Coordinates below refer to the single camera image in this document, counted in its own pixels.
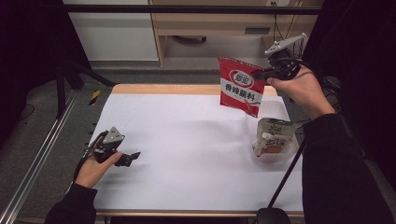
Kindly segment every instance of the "gray floor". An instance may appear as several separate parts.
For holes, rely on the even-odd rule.
[[[259,37],[209,36],[205,43],[197,40],[170,38],[163,66],[157,63],[94,63],[97,73],[120,83],[193,83],[218,84],[217,57],[233,57],[258,66],[265,66],[264,44]],[[18,219],[43,219],[50,208],[63,197],[64,188],[72,179],[74,169],[82,155],[82,149],[91,139],[95,123],[111,88],[85,75],[83,90],[78,91],[74,107],[57,137],[42,170],[26,198]],[[11,200],[24,174],[35,159],[35,154],[45,141],[55,121],[57,99],[55,81],[29,92],[28,106],[11,136],[0,150],[0,209],[3,211]],[[101,94],[95,105],[89,105],[94,91]],[[291,120],[306,119],[299,106],[289,101],[282,92]],[[396,194],[374,161],[367,161],[378,186],[384,193],[396,218]],[[293,223],[304,223],[293,220]]]

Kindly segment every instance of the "left hand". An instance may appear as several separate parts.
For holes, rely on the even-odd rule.
[[[121,152],[116,152],[102,163],[97,162],[93,156],[90,156],[81,166],[75,183],[88,189],[93,188],[107,169],[116,163],[121,156]]]

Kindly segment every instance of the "black curtain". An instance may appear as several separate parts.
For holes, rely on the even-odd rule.
[[[44,10],[44,4],[63,1],[0,0],[0,146],[18,121],[28,91],[54,80],[61,60],[91,69],[68,13]],[[68,72],[72,87],[81,88],[79,71]]]
[[[319,16],[304,60],[341,82],[343,114],[361,144],[396,189],[396,5],[326,0],[340,13]]]

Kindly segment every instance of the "red packaging bag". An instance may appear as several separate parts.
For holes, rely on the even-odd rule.
[[[257,118],[265,81],[251,75],[264,69],[233,58],[218,57],[220,67],[220,104],[244,110]]]

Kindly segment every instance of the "black tripod leg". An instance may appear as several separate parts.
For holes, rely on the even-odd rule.
[[[66,107],[66,96],[64,94],[64,76],[62,74],[62,64],[56,68],[56,88],[58,92],[58,115],[56,118],[60,118]]]
[[[104,77],[99,76],[98,74],[94,73],[91,69],[88,69],[84,66],[81,66],[78,63],[75,62],[69,62],[69,64],[74,67],[75,69],[77,69],[78,71],[87,74],[90,77],[93,77],[94,79],[100,81],[101,83],[109,86],[109,87],[113,87],[115,85],[117,85],[118,83],[112,82]]]

